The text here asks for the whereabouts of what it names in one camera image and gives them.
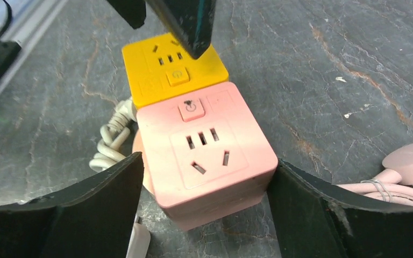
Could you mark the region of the large white power strip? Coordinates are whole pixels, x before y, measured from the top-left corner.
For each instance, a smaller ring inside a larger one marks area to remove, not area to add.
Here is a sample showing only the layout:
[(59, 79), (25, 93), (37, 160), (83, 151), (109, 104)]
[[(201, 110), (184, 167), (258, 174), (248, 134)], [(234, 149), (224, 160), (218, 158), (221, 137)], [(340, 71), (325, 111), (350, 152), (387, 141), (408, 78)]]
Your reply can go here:
[(150, 231), (140, 222), (140, 217), (136, 216), (126, 258), (146, 258), (150, 240)]

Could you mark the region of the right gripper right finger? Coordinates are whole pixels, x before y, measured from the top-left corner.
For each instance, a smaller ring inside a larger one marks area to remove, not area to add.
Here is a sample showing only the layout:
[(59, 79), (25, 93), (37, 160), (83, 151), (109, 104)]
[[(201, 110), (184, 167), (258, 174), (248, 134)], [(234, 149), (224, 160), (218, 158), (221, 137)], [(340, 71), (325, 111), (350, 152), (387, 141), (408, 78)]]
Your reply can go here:
[(413, 257), (413, 206), (355, 194), (285, 161), (267, 195), (283, 257)]

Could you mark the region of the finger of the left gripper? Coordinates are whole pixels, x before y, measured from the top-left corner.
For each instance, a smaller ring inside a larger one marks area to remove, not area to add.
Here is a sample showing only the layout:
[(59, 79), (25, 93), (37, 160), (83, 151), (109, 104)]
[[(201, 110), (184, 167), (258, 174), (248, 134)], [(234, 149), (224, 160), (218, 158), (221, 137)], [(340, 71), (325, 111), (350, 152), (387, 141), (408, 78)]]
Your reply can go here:
[(107, 0), (107, 2), (133, 29), (144, 25), (146, 19), (144, 0)]
[(147, 1), (184, 50), (199, 59), (211, 45), (216, 0)]

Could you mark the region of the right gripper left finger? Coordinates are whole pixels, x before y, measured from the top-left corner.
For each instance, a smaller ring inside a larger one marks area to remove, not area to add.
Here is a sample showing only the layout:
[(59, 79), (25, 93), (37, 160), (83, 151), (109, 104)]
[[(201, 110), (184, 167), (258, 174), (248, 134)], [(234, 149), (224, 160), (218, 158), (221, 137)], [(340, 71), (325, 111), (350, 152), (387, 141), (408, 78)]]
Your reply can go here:
[(0, 257), (125, 257), (144, 177), (136, 152), (25, 204), (0, 206)]

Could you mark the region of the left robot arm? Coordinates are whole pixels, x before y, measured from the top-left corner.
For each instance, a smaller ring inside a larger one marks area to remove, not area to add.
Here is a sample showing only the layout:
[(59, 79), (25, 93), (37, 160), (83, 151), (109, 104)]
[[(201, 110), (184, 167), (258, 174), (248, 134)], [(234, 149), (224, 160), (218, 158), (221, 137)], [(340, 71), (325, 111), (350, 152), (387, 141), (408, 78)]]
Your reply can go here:
[[(116, 0), (108, 3), (135, 30), (144, 25), (146, 7), (149, 5), (183, 49), (195, 60), (211, 45), (216, 1)], [(1, 39), (14, 19), (8, 1), (2, 1), (2, 4), (5, 6), (6, 18), (0, 26), (0, 79), (22, 50), (20, 43)]]

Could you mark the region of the yellow cube adapter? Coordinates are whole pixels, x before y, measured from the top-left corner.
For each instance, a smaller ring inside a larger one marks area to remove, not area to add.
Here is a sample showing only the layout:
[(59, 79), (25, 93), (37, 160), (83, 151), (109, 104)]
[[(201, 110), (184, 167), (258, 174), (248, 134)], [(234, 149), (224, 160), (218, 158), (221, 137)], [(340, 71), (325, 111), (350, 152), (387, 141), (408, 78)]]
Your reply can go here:
[(122, 54), (136, 109), (229, 79), (212, 45), (193, 59), (170, 33), (128, 44)]

